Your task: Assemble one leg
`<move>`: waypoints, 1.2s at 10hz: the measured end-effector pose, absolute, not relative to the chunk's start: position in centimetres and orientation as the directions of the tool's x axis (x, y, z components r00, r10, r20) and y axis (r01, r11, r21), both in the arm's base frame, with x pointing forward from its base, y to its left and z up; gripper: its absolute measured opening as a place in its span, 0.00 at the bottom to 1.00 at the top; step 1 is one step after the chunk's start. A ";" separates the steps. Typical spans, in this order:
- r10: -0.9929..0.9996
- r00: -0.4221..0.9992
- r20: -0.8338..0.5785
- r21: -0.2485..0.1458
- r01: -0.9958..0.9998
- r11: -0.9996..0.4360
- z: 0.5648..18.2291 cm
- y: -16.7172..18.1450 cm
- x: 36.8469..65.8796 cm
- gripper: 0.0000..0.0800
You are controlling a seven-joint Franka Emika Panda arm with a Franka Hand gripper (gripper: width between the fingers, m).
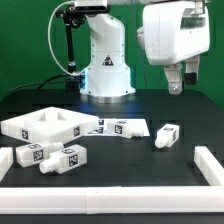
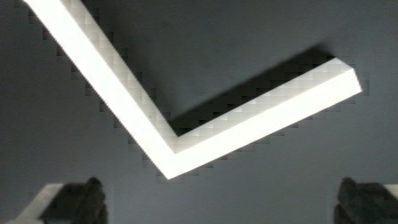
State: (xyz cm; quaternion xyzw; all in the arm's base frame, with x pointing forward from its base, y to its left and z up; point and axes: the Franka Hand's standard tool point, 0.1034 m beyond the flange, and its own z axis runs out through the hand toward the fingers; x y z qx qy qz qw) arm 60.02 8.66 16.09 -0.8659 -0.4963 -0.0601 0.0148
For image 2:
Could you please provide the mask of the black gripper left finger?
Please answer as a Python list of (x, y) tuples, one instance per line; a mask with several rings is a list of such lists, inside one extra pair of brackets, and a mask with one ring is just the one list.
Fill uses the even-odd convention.
[(109, 224), (103, 185), (96, 178), (62, 186), (39, 220), (45, 224)]

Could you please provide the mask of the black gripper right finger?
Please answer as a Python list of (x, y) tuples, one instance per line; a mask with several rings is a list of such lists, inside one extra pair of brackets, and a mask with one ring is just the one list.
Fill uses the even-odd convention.
[(345, 178), (334, 224), (398, 224), (398, 184), (357, 183)]

